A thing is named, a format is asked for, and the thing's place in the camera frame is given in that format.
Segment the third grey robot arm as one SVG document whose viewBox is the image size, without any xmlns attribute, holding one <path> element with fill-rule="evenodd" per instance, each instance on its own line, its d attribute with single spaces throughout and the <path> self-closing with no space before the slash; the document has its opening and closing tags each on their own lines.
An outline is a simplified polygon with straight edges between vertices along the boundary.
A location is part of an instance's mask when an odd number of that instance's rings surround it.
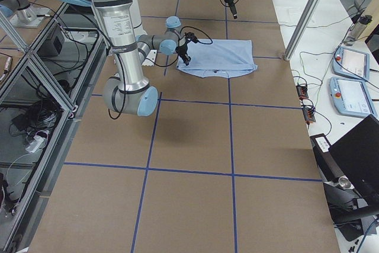
<svg viewBox="0 0 379 253">
<path fill-rule="evenodd" d="M 32 6 L 29 0 L 1 0 L 1 12 L 15 27 L 38 27 L 45 17 L 40 8 Z"/>
</svg>

